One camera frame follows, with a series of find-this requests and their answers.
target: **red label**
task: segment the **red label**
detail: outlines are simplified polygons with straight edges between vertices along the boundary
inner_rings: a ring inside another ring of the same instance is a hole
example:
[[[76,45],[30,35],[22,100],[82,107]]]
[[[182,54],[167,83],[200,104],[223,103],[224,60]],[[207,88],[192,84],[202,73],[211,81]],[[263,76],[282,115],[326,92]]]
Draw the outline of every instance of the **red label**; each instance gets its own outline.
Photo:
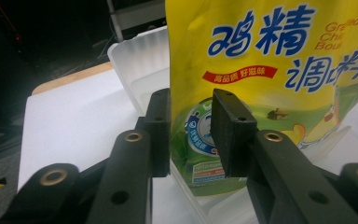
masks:
[[[243,67],[242,69],[228,74],[216,74],[206,72],[203,75],[203,79],[216,84],[229,84],[240,81],[247,77],[269,77],[274,78],[277,68],[269,67],[265,65],[253,65]]]

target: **chicken bouillon bag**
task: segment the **chicken bouillon bag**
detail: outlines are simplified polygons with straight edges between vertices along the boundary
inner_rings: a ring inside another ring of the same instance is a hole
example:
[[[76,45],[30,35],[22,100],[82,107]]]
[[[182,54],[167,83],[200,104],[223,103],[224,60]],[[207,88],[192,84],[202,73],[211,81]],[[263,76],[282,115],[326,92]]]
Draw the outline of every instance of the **chicken bouillon bag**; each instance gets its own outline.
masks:
[[[166,1],[172,160],[196,196],[225,178],[210,134],[214,88],[235,93],[258,129],[307,150],[358,102],[358,1]]]

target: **yellow bag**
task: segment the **yellow bag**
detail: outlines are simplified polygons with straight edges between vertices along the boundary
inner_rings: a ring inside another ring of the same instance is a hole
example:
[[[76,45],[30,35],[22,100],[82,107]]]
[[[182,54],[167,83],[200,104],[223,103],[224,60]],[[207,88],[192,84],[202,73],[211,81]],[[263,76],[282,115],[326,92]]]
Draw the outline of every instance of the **yellow bag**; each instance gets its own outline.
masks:
[[[234,92],[258,128],[300,149],[358,102],[358,1],[166,1],[172,159],[195,195],[243,187],[224,178],[209,134],[213,88]]]

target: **seasoning package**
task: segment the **seasoning package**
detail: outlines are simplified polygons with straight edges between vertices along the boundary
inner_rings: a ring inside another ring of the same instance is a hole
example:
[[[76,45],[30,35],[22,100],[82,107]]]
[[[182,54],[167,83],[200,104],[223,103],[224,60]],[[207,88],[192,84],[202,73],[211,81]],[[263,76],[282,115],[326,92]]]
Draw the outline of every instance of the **seasoning package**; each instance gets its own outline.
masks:
[[[317,147],[358,102],[358,1],[166,1],[172,160],[196,196],[225,178],[210,134],[214,88],[235,93],[258,129]]]

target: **wooden edge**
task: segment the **wooden edge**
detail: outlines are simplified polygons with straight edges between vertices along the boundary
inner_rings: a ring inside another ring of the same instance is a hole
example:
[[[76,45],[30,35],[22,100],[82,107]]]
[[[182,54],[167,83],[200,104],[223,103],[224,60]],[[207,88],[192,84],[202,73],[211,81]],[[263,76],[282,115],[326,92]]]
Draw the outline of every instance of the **wooden edge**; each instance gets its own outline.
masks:
[[[97,66],[82,70],[80,72],[73,73],[73,74],[68,75],[66,77],[60,77],[60,78],[57,78],[55,80],[51,80],[49,82],[43,83],[43,84],[39,85],[38,87],[36,87],[33,90],[32,95],[36,95],[36,94],[39,94],[39,93],[44,92],[44,91],[49,91],[49,90],[52,90],[54,88],[57,88],[57,87],[69,84],[71,82],[77,81],[79,79],[82,79],[82,78],[85,78],[85,77],[90,77],[90,76],[93,76],[93,75],[97,75],[97,74],[100,74],[102,72],[105,72],[105,71],[108,71],[108,70],[111,70],[111,69],[113,69],[112,63],[110,63],[110,62],[102,63],[102,64],[99,64]]]

